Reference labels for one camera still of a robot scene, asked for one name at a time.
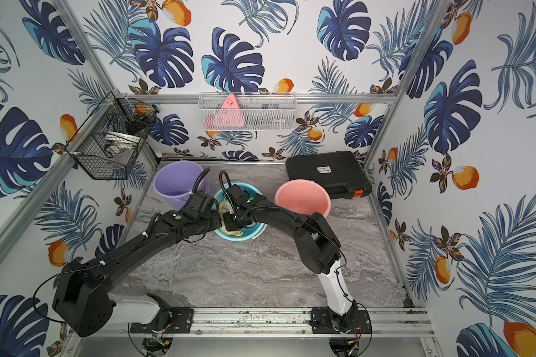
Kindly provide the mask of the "yellow cleaning cloth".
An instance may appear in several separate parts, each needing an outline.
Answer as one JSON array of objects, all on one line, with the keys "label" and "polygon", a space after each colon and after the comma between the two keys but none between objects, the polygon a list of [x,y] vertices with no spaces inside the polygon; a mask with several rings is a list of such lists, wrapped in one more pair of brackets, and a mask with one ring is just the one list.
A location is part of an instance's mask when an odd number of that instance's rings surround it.
[{"label": "yellow cleaning cloth", "polygon": [[219,205],[219,215],[221,221],[220,230],[230,237],[242,237],[241,223],[235,218],[232,206],[227,200],[223,200]]}]

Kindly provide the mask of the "teal plastic bucket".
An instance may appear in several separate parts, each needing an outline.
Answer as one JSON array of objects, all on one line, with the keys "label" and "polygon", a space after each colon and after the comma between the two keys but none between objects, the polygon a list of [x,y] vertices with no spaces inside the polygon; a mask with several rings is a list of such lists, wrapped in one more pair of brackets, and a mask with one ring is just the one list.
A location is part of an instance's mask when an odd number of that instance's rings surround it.
[{"label": "teal plastic bucket", "polygon": [[[262,195],[262,192],[260,192],[259,189],[252,186],[251,184],[247,184],[245,182],[236,182],[235,184],[239,186],[243,191],[247,192],[250,197],[253,197],[256,194]],[[217,191],[217,193],[214,195],[214,198],[218,201],[220,205],[220,212],[222,214],[226,213],[228,211],[228,201],[224,197],[224,193],[221,189]],[[240,228],[237,231],[228,231],[226,230],[224,223],[222,223],[221,227],[216,229],[214,233],[216,233],[217,236],[231,242],[244,242],[259,237],[265,231],[265,229],[265,224],[254,223],[244,228]]]}]

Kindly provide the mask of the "pink plastic bucket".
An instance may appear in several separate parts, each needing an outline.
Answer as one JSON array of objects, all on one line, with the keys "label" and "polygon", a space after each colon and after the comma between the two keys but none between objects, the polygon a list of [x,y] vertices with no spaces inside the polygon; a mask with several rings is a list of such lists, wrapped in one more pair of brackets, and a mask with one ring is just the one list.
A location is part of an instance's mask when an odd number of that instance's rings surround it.
[{"label": "pink plastic bucket", "polygon": [[275,203],[299,214],[319,213],[327,217],[331,211],[331,198],[327,191],[314,181],[305,179],[283,184],[275,194]]}]

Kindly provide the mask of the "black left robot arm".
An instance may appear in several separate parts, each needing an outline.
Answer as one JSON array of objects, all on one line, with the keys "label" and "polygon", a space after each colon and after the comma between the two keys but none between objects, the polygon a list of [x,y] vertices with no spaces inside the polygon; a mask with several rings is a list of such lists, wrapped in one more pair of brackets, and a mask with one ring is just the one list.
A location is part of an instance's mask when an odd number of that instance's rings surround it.
[{"label": "black left robot arm", "polygon": [[111,291],[132,271],[159,252],[192,236],[205,236],[221,226],[218,201],[203,192],[190,195],[180,211],[154,214],[147,228],[118,248],[86,263],[63,268],[52,308],[80,337],[107,324],[143,324],[166,330],[171,307],[156,296],[112,297]]}]

